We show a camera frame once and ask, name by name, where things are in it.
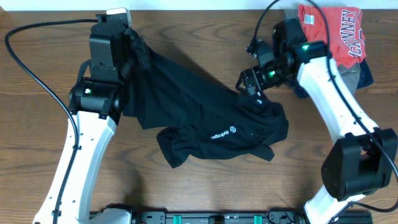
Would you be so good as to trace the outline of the black t-shirt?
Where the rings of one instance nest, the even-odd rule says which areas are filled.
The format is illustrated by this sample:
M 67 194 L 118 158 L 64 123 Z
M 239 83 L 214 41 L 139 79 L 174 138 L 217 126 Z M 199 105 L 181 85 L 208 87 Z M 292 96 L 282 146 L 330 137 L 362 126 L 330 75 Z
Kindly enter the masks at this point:
M 149 59 L 149 69 L 133 75 L 123 115 L 136 118 L 142 129 L 161 128 L 156 140 L 170 167 L 189 156 L 274 158 L 271 145 L 285 140 L 289 130 L 280 103 L 262 93 L 236 93 L 152 49 Z

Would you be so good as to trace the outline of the navy blue garment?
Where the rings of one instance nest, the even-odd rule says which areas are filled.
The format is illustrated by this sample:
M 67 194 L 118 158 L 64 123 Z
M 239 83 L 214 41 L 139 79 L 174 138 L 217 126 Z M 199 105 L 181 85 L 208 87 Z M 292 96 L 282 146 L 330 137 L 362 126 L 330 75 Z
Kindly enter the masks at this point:
M 360 79 L 359 79 L 359 83 L 357 86 L 357 90 L 367 87 L 374 83 L 372 73 L 371 73 L 366 61 L 363 60 L 361 63 L 358 63 L 358 64 L 360 65 L 361 73 L 360 73 Z

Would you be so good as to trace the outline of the red printed t-shirt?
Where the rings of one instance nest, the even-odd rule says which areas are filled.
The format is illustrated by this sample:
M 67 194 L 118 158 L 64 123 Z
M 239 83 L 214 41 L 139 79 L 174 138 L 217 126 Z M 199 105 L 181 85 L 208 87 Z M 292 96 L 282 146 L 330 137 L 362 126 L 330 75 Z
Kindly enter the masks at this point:
M 330 39 L 330 52 L 337 65 L 350 68 L 361 63 L 366 57 L 362 10 L 357 7 L 323 7 L 322 12 L 320 14 L 313 6 L 298 6 L 298 18 L 307 40 L 326 42 Z

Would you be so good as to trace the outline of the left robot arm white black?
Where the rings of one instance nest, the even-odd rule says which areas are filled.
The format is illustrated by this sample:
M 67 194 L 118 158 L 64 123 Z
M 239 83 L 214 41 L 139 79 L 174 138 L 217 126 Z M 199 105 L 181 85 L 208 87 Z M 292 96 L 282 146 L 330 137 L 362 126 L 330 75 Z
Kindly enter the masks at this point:
M 91 60 L 82 64 L 70 92 L 67 138 L 47 198 L 34 223 L 135 223 L 134 210 L 110 205 L 90 213 L 107 146 L 122 115 L 136 101 L 132 79 L 146 63 L 144 40 L 132 28 L 94 28 Z

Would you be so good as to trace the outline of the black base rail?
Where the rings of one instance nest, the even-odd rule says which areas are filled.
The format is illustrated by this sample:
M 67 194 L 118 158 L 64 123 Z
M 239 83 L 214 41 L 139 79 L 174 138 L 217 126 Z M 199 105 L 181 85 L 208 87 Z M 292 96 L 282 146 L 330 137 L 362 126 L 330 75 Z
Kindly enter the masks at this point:
M 137 211 L 124 204 L 109 204 L 100 212 L 90 212 L 90 223 L 129 224 L 308 224 L 300 210 L 271 208 L 265 212 L 168 212 Z

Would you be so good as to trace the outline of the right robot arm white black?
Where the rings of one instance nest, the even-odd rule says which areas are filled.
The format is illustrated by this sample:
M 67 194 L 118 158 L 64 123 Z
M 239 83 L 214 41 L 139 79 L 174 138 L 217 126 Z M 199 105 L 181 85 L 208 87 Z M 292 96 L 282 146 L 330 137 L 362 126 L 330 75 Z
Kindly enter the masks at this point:
M 241 72 L 236 88 L 248 95 L 289 81 L 302 87 L 321 114 L 333 147 L 321 176 L 323 185 L 304 206 L 297 223 L 371 223 L 369 215 L 346 213 L 397 175 L 397 135 L 381 129 L 359 106 L 341 78 L 329 47 L 310 42 L 298 19 L 274 26 L 273 45 L 253 37 L 248 54 L 258 64 Z

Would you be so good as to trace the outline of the grey t-shirt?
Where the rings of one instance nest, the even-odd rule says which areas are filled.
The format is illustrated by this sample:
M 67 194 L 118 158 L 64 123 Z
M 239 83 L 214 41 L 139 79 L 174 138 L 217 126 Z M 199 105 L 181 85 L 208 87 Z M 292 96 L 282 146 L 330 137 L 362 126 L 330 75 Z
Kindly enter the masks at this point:
M 297 9 L 284 9 L 284 19 L 292 19 L 298 17 Z M 342 80 L 347 86 L 348 90 L 352 95 L 355 94 L 360 79 L 361 68 L 358 63 L 354 64 L 350 68 L 346 68 L 343 65 L 338 66 L 339 73 Z M 300 98 L 309 97 L 308 93 L 297 83 L 297 80 L 291 80 L 286 85 L 293 90 L 293 92 Z

